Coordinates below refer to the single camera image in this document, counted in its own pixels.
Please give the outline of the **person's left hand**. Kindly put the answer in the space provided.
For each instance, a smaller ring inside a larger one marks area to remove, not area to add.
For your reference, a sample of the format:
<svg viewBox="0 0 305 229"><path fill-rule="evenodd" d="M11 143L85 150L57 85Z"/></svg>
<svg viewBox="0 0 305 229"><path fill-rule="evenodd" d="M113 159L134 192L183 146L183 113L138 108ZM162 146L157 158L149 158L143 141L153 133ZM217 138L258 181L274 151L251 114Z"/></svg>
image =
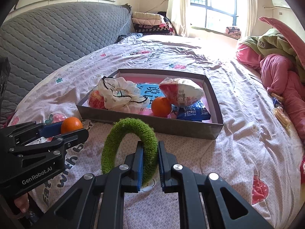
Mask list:
<svg viewBox="0 0 305 229"><path fill-rule="evenodd" d="M28 194L24 194L20 196L19 198L16 198L14 200L14 204L16 205L17 208L24 214L28 211L29 209L29 200L28 200Z"/></svg>

